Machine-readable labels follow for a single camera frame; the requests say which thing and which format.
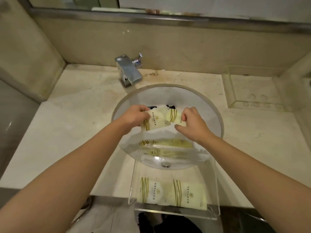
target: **faucet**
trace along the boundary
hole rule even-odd
[[[142,75],[138,68],[142,66],[142,54],[131,60],[127,55],[121,55],[115,58],[118,71],[125,87],[134,85],[142,80]]]

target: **white sink basin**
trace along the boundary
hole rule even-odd
[[[176,109],[180,111],[186,107],[194,106],[197,108],[209,129],[216,136],[223,136],[224,126],[219,111],[208,98],[196,91],[169,85],[155,85],[154,87],[148,86],[140,88],[128,94],[119,102],[118,106],[115,108],[113,120],[120,117],[131,105],[135,104],[157,106],[158,108],[164,107],[166,105],[174,105]],[[125,151],[131,157],[137,158],[136,150],[139,147],[140,141],[173,137],[184,138],[181,133],[176,131],[174,124],[164,128],[150,130],[148,132],[141,132],[140,127],[135,127],[129,134],[123,136],[119,145],[123,151]],[[196,149],[204,149],[197,143],[194,143],[193,145]],[[205,155],[203,159],[208,159],[209,156],[209,154]],[[194,160],[181,162],[181,160],[176,160],[169,157],[163,157],[160,159],[159,157],[156,158],[157,160],[155,160],[153,156],[149,155],[145,156],[145,158],[141,159],[140,161],[143,164],[153,168],[171,170],[189,168],[197,164],[197,162]]]

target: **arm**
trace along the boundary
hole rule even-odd
[[[215,136],[196,108],[182,113],[177,131],[207,149],[277,232],[310,232],[311,188],[257,161]]]
[[[58,160],[0,210],[1,233],[65,232],[124,134],[149,118],[131,106],[85,144]]]

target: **faucet handle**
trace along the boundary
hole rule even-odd
[[[132,60],[132,63],[136,68],[140,68],[142,66],[142,54],[139,53],[139,56]]]

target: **marble countertop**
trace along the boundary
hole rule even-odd
[[[219,74],[139,71],[143,80],[125,89],[116,67],[68,65],[49,99],[40,105],[0,187],[23,188],[110,123],[124,96],[154,84],[181,85],[205,95],[223,118],[225,141],[311,187],[311,153],[293,113],[229,109]],[[117,147],[91,194],[127,198],[133,166],[134,159]],[[220,205],[252,207],[219,165],[217,178]]]

